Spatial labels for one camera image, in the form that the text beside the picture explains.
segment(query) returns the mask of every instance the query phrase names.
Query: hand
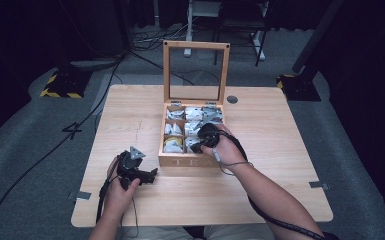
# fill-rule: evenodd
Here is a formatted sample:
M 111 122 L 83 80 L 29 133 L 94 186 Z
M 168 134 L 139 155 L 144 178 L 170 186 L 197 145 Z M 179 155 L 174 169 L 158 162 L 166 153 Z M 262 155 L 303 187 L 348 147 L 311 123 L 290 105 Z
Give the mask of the hand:
M 223 130 L 226 133 L 230 134 L 233 136 L 233 134 L 230 132 L 230 130 L 224 126 L 223 124 L 216 124 L 216 127 L 219 130 Z M 224 165 L 227 169 L 230 170 L 229 165 L 239 163 L 239 162 L 246 162 L 246 160 L 243 158 L 241 152 L 239 149 L 236 147 L 236 145 L 229 140 L 227 137 L 223 136 L 220 134 L 220 141 L 215 147 L 217 150 L 219 156 L 220 156 L 220 161 L 221 164 Z M 214 157 L 213 155 L 213 149 L 206 147 L 206 146 L 201 146 L 201 150 L 205 155 Z
M 108 168 L 107 174 L 110 174 L 111 169 L 114 164 L 118 164 L 117 157 L 114 158 L 110 167 Z M 108 218 L 111 220 L 120 221 L 124 212 L 130 206 L 132 202 L 133 195 L 136 192 L 137 187 L 139 186 L 140 180 L 135 179 L 125 191 L 120 184 L 120 180 L 117 177 L 117 166 L 110 177 L 110 180 L 113 180 L 108 187 L 107 194 L 105 195 L 105 205 L 102 218 Z

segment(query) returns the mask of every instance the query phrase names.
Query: black device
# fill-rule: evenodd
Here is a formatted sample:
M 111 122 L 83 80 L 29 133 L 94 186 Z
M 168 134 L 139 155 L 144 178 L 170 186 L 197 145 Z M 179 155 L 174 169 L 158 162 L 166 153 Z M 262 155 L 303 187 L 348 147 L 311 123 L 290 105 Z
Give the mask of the black device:
M 145 157 L 145 154 L 134 147 L 130 147 L 130 152 L 124 151 L 117 156 L 117 175 L 120 177 L 120 183 L 124 190 L 127 190 L 130 183 L 136 178 L 140 179 L 139 185 L 154 182 L 158 168 L 150 172 L 139 170 L 139 165 L 142 163 L 143 157 Z
M 198 131 L 200 141 L 191 146 L 194 153 L 202 153 L 201 145 L 214 148 L 220 140 L 220 131 L 212 123 L 204 124 Z
M 120 155 L 117 156 L 117 175 L 120 179 L 121 187 L 124 190 L 129 188 L 130 183 L 136 178 L 140 179 L 140 184 L 143 183 L 154 183 L 155 175 L 157 175 L 158 168 L 155 168 L 151 172 L 139 170 L 139 165 L 142 163 L 142 158 L 145 157 L 145 154 L 140 152 L 134 147 L 130 147 L 130 152 L 125 150 Z M 115 171 L 115 167 L 112 168 L 111 172 L 108 174 L 107 179 L 105 180 L 104 185 L 101 187 L 99 192 L 99 203 L 98 210 L 96 213 L 96 222 L 101 218 L 102 207 L 104 204 L 104 198 L 107 194 L 108 187 L 111 184 L 112 173 Z

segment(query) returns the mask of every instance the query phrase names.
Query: gray carpet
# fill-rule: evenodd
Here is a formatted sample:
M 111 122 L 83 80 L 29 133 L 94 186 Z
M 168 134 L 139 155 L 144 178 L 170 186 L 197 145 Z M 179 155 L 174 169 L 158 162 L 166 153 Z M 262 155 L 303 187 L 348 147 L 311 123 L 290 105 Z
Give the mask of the gray carpet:
M 232 47 L 227 85 L 274 87 L 276 76 L 292 72 L 291 67 L 311 33 L 269 32 L 264 48 L 267 59 L 258 67 L 254 67 L 255 54 L 250 48 Z M 194 37 L 209 41 L 209 36 L 210 33 L 201 31 Z M 161 47 L 137 53 L 162 65 Z M 211 61 L 196 53 L 191 59 L 199 64 Z M 200 74 L 202 67 L 185 64 L 191 59 L 178 58 L 177 70 L 197 70 L 195 74 Z M 102 97 L 103 86 L 111 73 L 111 69 L 93 73 L 83 99 L 39 97 L 53 71 L 49 70 L 32 83 L 31 102 L 0 128 L 0 198 L 16 179 L 67 135 L 62 129 L 81 122 L 90 113 Z M 113 83 L 162 83 L 155 82 L 159 77 L 162 79 L 161 69 L 133 56 L 123 60 L 116 74 L 120 79 L 114 78 Z M 289 102 L 289 106 L 319 178 L 330 186 L 326 195 L 334 219 L 320 225 L 341 239 L 385 239 L 382 196 L 329 103 L 329 88 L 323 76 L 317 75 L 314 83 L 321 102 Z M 8 195 L 0 207 L 0 239 L 87 238 L 90 228 L 75 228 L 70 223 L 74 202 L 68 195 L 80 188 L 96 124 L 99 116 L 87 119 L 80 128 L 82 132 L 76 133 L 73 140 L 65 141 Z

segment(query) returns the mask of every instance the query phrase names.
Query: wooden table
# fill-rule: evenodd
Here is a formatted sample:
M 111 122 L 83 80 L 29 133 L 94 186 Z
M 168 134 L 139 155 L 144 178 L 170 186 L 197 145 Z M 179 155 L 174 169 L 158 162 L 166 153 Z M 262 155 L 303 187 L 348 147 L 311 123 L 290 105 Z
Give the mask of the wooden table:
M 225 97 L 230 95 L 239 102 L 224 101 L 226 125 L 240 140 L 249 161 L 295 196 L 316 221 L 332 220 L 323 189 L 310 187 L 309 182 L 319 179 L 281 90 L 226 87 Z M 108 166 L 130 146 L 147 155 L 140 170 L 159 168 L 154 184 L 144 184 L 136 192 L 139 226 L 264 222 L 235 177 L 218 168 L 159 166 L 162 111 L 163 86 L 110 88 L 80 188 L 92 195 L 76 202 L 72 224 L 95 225 L 99 190 Z M 135 226 L 132 206 L 124 216 L 125 226 Z

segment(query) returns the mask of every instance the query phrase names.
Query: chair leg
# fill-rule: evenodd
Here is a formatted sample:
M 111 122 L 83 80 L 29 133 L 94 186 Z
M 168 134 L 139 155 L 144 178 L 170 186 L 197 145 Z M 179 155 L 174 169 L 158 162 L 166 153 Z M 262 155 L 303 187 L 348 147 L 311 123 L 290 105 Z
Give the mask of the chair leg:
M 255 62 L 256 67 L 260 62 L 260 56 L 261 56 L 261 52 L 263 51 L 263 45 L 264 45 L 264 40 L 266 39 L 266 34 L 267 34 L 267 30 L 264 29 L 263 37 L 261 38 L 261 41 L 260 41 L 260 49 L 258 50 L 257 61 Z

